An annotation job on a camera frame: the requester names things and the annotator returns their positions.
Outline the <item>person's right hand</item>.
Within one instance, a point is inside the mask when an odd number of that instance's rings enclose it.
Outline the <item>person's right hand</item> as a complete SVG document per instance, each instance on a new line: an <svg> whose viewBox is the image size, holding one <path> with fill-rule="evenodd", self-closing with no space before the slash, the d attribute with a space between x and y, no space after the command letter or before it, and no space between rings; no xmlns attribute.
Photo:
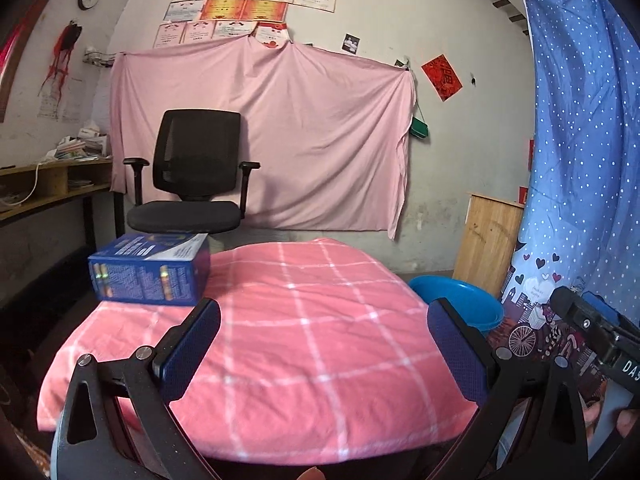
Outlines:
<svg viewBox="0 0 640 480"><path fill-rule="evenodd" d="M624 396L604 396L600 400L590 401L582 410L590 455L597 452L613 432L626 438L634 429L639 410L623 408L623 401L627 401Z"/></svg>

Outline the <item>person's left hand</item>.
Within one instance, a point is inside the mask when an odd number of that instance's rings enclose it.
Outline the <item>person's left hand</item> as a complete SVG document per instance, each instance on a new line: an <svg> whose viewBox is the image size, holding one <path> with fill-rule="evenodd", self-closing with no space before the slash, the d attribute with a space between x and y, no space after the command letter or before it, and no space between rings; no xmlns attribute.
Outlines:
<svg viewBox="0 0 640 480"><path fill-rule="evenodd" d="M312 467L304 471L296 480L326 480L326 477L320 469Z"/></svg>

